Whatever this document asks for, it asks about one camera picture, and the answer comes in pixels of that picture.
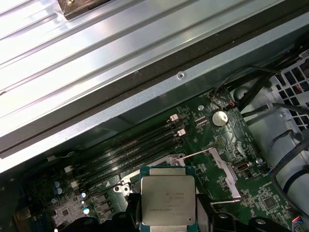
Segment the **black plastic part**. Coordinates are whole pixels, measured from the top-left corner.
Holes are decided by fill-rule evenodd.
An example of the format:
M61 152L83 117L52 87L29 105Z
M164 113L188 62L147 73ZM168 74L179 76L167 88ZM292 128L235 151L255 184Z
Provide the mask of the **black plastic part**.
M213 232L238 232L234 217L226 213L216 213L212 219Z
M265 217L260 217L260 218L255 217L249 220L247 231L250 231L250 232L291 232L287 228Z

